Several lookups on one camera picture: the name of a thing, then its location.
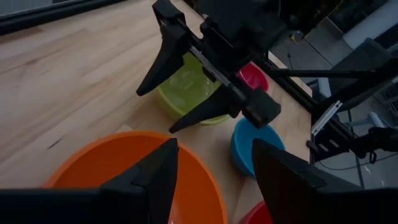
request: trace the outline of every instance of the wooden table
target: wooden table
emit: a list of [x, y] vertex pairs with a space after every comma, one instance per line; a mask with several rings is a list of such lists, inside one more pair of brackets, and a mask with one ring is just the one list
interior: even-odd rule
[[[71, 154], [115, 131], [168, 134], [174, 121], [160, 111], [154, 94], [136, 95], [160, 49], [152, 3], [122, 2], [0, 37], [0, 187], [38, 187]], [[173, 3], [200, 35], [202, 18], [184, 2]], [[308, 160], [310, 114], [268, 81], [268, 93], [282, 105], [271, 126], [287, 151]], [[212, 171], [234, 223], [261, 200], [256, 183], [241, 176], [229, 158], [240, 117], [174, 134]]]

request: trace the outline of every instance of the blue bowl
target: blue bowl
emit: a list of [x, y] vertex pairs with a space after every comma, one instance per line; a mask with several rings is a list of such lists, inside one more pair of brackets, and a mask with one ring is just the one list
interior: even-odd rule
[[231, 138], [231, 157], [243, 174], [253, 178], [255, 176], [251, 151], [255, 138], [263, 139], [278, 149], [285, 150], [284, 143], [271, 126], [257, 129], [246, 118], [238, 121]]

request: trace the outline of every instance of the green bowl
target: green bowl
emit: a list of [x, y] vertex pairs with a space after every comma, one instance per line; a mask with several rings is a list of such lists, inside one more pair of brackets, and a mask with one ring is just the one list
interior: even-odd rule
[[[220, 86], [210, 81], [201, 69], [201, 63], [191, 54], [183, 56], [184, 66], [158, 88], [159, 105], [173, 119], [180, 119], [207, 99]], [[201, 124], [220, 124], [228, 115], [202, 121]]]

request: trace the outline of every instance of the bowl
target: bowl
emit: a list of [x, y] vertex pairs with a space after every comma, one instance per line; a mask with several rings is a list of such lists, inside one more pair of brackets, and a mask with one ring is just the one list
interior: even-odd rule
[[264, 201], [258, 203], [245, 217], [240, 224], [272, 224], [268, 207]]
[[[168, 138], [149, 131], [112, 134], [72, 155], [44, 187], [98, 187], [130, 168]], [[169, 223], [227, 224], [226, 209], [210, 171], [188, 148], [180, 143], [178, 146], [177, 185]]]
[[[220, 86], [202, 71], [202, 64], [191, 54], [183, 56], [184, 66], [157, 88], [160, 107], [173, 119], [180, 119], [199, 105]], [[220, 124], [228, 115], [202, 121], [201, 124]]]
[[271, 126], [257, 129], [246, 118], [238, 121], [231, 138], [231, 157], [243, 174], [253, 178], [255, 176], [251, 153], [255, 138], [263, 139], [278, 149], [285, 150], [284, 143]]
[[253, 90], [257, 87], [260, 87], [264, 91], [268, 90], [266, 74], [252, 62], [239, 71], [239, 78]]

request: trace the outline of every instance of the orange bowl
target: orange bowl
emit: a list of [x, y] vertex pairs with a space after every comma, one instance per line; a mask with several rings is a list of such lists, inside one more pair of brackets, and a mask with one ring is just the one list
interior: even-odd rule
[[[44, 187], [99, 187], [157, 149], [168, 138], [150, 131], [112, 134], [72, 155]], [[170, 221], [175, 224], [227, 224], [224, 203], [209, 170], [189, 149], [180, 143], [178, 146], [177, 185]]]

